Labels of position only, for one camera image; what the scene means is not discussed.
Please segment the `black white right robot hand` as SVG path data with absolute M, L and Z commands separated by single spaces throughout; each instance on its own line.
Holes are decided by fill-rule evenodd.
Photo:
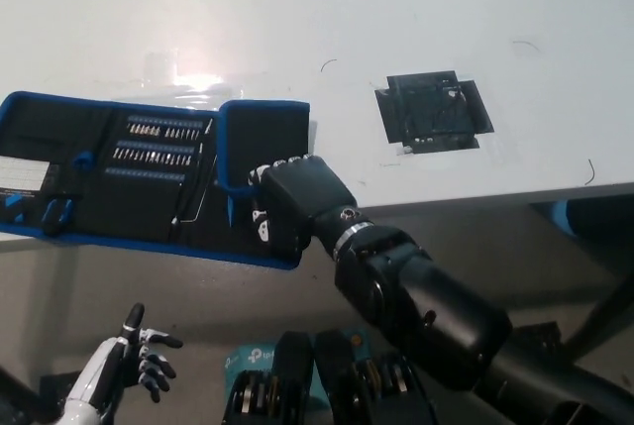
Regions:
M 261 165 L 249 172 L 248 183 L 258 238 L 282 257 L 301 254 L 313 238 L 333 255 L 346 231 L 370 221 L 343 181 L 317 156 Z

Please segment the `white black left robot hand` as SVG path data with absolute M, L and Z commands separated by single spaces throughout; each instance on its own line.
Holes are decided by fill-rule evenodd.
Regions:
M 180 349 L 167 332 L 142 326 L 145 305 L 136 303 L 116 336 L 104 340 L 90 357 L 65 399 L 59 424 L 112 424 L 124 391 L 139 385 L 152 402 L 170 391 L 176 372 L 153 344 Z

